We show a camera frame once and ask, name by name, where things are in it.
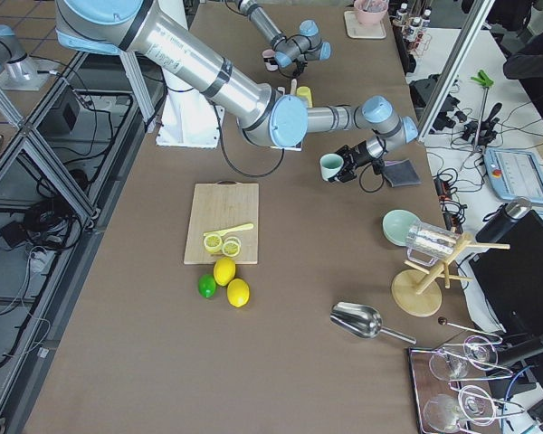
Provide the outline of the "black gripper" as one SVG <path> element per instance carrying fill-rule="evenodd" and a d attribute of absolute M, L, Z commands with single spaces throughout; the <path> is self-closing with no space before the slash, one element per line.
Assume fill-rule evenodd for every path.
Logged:
<path fill-rule="evenodd" d="M 353 147 L 342 146 L 336 154 L 343 157 L 344 165 L 337 174 L 329 178 L 329 182 L 347 183 L 355 179 L 356 170 L 365 165 L 370 165 L 376 175 L 381 175 L 386 153 L 386 141 L 375 137 Z"/>
<path fill-rule="evenodd" d="M 298 61 L 296 60 L 294 62 L 294 70 L 292 71 L 292 76 L 300 76 L 308 66 L 308 63 L 306 61 Z"/>

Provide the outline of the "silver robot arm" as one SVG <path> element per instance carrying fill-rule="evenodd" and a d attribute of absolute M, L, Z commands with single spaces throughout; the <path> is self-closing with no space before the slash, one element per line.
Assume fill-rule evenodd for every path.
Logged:
<path fill-rule="evenodd" d="M 245 16 L 260 32 L 274 51 L 273 58 L 282 70 L 295 66 L 291 78 L 298 78 L 311 61 L 325 61 L 331 55 L 331 45 L 325 41 L 314 20 L 300 23 L 299 30 L 287 36 L 257 1 L 234 1 L 234 12 Z"/>
<path fill-rule="evenodd" d="M 245 139 L 256 145 L 290 149 L 308 133 L 370 129 L 374 137 L 339 150 L 342 182 L 355 168 L 416 139 L 414 121 L 400 117 L 381 96 L 363 105 L 310 108 L 294 95 L 257 84 L 232 62 L 192 35 L 156 1 L 58 1 L 59 43 L 76 51 L 117 55 L 137 52 L 174 74 L 237 118 Z"/>

